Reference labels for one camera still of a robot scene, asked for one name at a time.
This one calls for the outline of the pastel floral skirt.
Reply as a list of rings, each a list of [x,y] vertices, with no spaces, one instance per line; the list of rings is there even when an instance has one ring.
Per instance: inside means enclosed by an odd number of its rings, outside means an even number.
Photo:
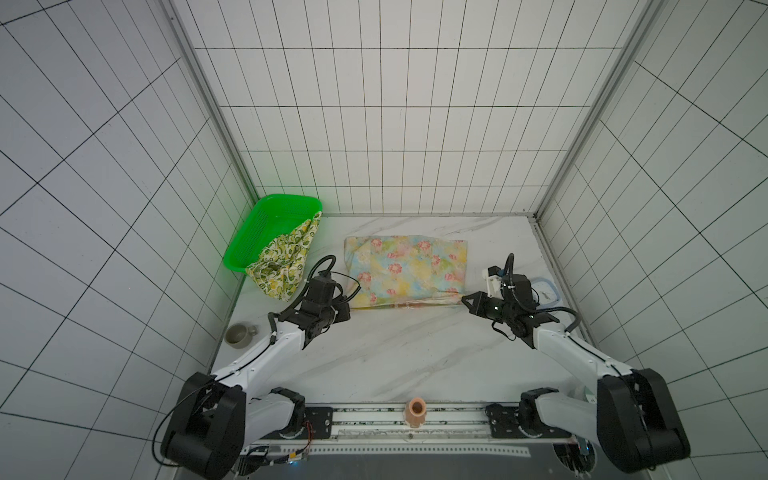
[[[427,236],[344,241],[348,274],[361,285],[354,309],[454,305],[464,294],[468,242]]]

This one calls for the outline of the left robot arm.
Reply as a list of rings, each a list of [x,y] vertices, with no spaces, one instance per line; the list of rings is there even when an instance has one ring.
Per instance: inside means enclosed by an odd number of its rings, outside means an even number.
[[[269,313],[266,338],[228,366],[190,376],[153,436],[155,461],[222,479],[232,468],[246,474],[266,462],[269,450],[257,446],[259,440],[313,440],[304,396],[267,388],[266,382],[314,338],[349,320],[349,301],[331,272],[323,271],[285,310]]]

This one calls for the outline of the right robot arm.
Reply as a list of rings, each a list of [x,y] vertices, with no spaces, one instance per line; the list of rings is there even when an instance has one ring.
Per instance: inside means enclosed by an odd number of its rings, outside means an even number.
[[[554,387],[521,394],[513,425],[527,438],[555,431],[599,446],[624,473],[689,457],[691,445],[667,382],[652,369],[635,369],[574,336],[580,314],[542,307],[530,280],[492,267],[488,291],[462,297],[469,313],[490,321],[506,339],[521,340],[564,367],[585,387],[576,398]]]

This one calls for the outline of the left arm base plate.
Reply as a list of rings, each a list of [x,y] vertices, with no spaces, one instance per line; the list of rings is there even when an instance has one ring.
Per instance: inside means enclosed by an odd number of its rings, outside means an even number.
[[[288,440],[327,440],[332,436],[334,409],[332,407],[307,407],[300,428]]]

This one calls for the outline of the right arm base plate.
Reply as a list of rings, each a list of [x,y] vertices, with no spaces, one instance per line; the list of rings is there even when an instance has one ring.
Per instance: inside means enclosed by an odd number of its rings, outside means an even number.
[[[562,429],[542,427],[534,433],[527,433],[518,422],[518,406],[492,403],[485,407],[490,435],[493,439],[523,439],[523,440],[569,440],[572,435]]]

